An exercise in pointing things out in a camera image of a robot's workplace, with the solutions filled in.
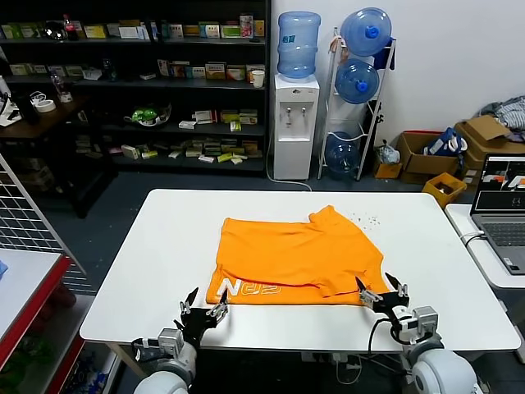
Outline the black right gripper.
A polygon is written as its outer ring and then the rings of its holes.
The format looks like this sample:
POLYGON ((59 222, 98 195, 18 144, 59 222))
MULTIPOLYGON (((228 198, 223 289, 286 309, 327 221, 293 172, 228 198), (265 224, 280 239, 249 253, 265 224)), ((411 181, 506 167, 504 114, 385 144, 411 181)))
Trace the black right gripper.
POLYGON ((364 306, 371 306, 375 313, 384 314, 387 317, 391 324, 390 335, 395 341, 409 343, 401 334, 403 328, 401 322, 411 318, 411 313, 408 312, 408 286, 389 273, 385 273, 385 276, 398 295, 378 295, 368 290, 360 278, 356 277, 360 302, 364 306))

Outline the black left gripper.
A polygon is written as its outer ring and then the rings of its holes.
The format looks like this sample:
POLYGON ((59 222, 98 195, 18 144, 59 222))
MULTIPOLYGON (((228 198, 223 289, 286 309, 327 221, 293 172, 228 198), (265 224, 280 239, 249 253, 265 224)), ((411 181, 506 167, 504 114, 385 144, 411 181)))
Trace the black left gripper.
POLYGON ((224 291, 219 302, 211 309, 191 308, 199 289, 195 287, 180 302, 180 319, 174 320, 176 327, 182 331, 183 339, 194 349, 199 349, 204 333, 216 328, 228 312, 228 292, 224 291))

